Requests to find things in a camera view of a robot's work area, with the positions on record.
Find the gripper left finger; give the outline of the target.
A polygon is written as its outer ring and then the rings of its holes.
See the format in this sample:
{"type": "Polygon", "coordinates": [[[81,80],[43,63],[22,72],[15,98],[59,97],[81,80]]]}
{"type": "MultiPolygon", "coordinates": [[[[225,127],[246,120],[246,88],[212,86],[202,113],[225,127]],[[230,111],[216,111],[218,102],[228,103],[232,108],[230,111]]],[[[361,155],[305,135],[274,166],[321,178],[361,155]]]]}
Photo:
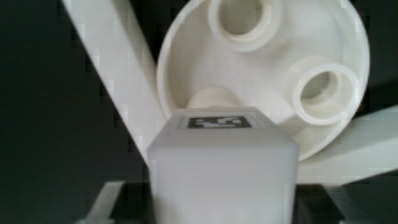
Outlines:
{"type": "Polygon", "coordinates": [[[150,185],[107,182],[90,213],[74,224],[152,224],[150,185]]]}

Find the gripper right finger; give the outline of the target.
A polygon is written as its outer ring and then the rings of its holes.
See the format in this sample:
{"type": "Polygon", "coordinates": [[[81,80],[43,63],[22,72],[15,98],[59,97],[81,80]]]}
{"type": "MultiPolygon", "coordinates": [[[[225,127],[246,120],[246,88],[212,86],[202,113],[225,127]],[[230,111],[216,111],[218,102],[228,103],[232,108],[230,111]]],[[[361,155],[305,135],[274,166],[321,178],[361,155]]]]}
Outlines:
{"type": "Polygon", "coordinates": [[[296,191],[294,224],[340,224],[345,216],[321,184],[303,184],[296,191]]]}

